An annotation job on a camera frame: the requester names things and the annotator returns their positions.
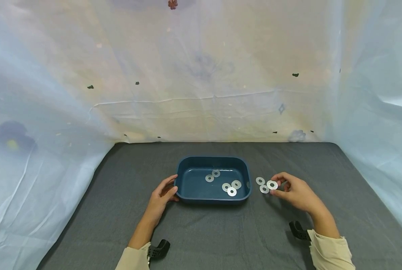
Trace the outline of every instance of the blue plastic tray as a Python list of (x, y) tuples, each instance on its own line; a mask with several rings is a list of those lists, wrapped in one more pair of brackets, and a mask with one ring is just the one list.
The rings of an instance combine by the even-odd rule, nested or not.
[[(213, 170), (219, 170), (220, 176), (207, 182), (205, 177)], [(247, 165), (236, 157), (186, 157), (178, 165), (177, 173), (174, 185), (178, 186), (177, 195), (186, 203), (241, 204), (252, 192)], [(241, 188), (237, 195), (229, 196), (222, 185), (235, 179), (241, 182)]]

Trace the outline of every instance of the black clamp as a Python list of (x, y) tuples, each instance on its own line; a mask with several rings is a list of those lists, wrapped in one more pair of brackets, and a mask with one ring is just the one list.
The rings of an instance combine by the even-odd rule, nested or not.
[(304, 240), (304, 241), (311, 241), (308, 231), (303, 230), (303, 227), (301, 227), (300, 222), (291, 221), (291, 222), (289, 222), (289, 227), (291, 228), (292, 235), (295, 238), (298, 238), (298, 239)]
[(161, 259), (166, 256), (170, 246), (171, 244), (168, 241), (162, 239), (162, 241), (159, 243), (157, 247), (150, 246), (148, 248), (147, 256), (151, 260)]

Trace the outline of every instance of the metal washer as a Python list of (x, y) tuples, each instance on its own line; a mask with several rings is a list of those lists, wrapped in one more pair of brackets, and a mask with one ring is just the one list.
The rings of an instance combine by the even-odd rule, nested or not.
[(267, 181), (267, 187), (271, 190), (277, 189), (279, 187), (279, 185), (277, 184), (276, 181), (270, 180)]
[(230, 183), (230, 185), (235, 189), (240, 189), (241, 188), (241, 182), (238, 181), (238, 180), (232, 181), (232, 183)]
[(219, 170), (213, 170), (213, 171), (211, 172), (211, 174), (212, 174), (214, 177), (219, 177), (219, 176), (220, 176), (220, 171), (219, 171)]
[(234, 187), (230, 187), (228, 188), (227, 193), (229, 196), (234, 197), (237, 195), (237, 190)]
[(256, 183), (261, 186), (261, 185), (265, 184), (265, 180), (262, 177), (257, 177)]
[(259, 190), (264, 194), (267, 194), (270, 192), (270, 190), (268, 189), (268, 187), (266, 185), (260, 185)]
[(214, 176), (212, 176), (211, 174), (207, 174), (207, 176), (205, 177), (205, 181), (211, 183), (214, 181)]
[(222, 189), (223, 189), (223, 191), (225, 191), (225, 192), (227, 192), (227, 190), (230, 188), (230, 184), (228, 184), (228, 183), (224, 183), (223, 185), (222, 185)]

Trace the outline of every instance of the left hand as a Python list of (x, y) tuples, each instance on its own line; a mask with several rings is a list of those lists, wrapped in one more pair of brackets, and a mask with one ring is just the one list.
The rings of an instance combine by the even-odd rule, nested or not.
[(147, 209), (142, 217), (143, 221), (156, 227), (159, 224), (167, 202), (179, 201), (178, 197), (175, 195), (178, 188), (173, 187), (173, 182), (176, 177), (177, 174), (164, 179), (153, 191)]

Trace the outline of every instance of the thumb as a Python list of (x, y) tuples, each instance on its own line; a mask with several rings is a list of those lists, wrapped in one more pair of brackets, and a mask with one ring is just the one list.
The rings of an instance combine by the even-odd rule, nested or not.
[(172, 196), (174, 196), (176, 194), (176, 191), (178, 190), (178, 187), (175, 186), (173, 188), (171, 188), (170, 190), (168, 190), (168, 192), (164, 195), (164, 198), (166, 201), (169, 201)]
[(280, 190), (277, 190), (277, 189), (271, 190), (270, 193), (271, 193), (273, 196), (278, 197), (278, 198), (280, 198), (280, 199), (284, 199), (284, 200), (286, 200), (286, 201), (289, 201), (290, 195), (291, 195), (291, 194), (289, 194), (289, 192), (280, 191)]

